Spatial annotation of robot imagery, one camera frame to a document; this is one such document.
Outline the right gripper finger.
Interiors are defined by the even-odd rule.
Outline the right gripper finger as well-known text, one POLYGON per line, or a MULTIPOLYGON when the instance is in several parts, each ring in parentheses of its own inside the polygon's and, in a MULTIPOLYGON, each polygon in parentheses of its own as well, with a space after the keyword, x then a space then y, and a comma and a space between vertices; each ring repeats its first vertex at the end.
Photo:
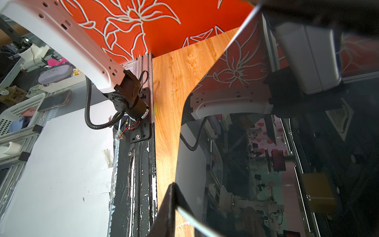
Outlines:
POLYGON ((193 215, 185 197, 177 183, 171 183, 164 195, 157 217, 148 233, 148 237, 173 237, 175 236, 175 219, 178 207, 183 208, 188 214, 193 215))

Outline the phone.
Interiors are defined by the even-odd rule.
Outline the phone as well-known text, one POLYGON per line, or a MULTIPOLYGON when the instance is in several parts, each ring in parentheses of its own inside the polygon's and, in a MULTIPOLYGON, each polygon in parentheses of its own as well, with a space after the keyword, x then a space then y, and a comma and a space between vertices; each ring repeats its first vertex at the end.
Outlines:
POLYGON ((258 1, 183 108, 193 237, 379 234, 378 1, 258 1))

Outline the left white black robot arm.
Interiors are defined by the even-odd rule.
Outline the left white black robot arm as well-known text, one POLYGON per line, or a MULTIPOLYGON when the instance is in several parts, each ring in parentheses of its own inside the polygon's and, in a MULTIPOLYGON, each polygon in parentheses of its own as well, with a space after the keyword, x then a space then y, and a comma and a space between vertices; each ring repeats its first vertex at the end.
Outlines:
POLYGON ((113 61, 58 1, 1 1, 1 14, 39 37, 85 74, 84 120, 89 128, 110 127, 125 114, 134 120, 143 120, 149 114, 148 105, 139 96, 140 80, 113 61), (90 120, 93 85, 113 102, 117 111, 113 119, 104 124, 93 124, 90 120))

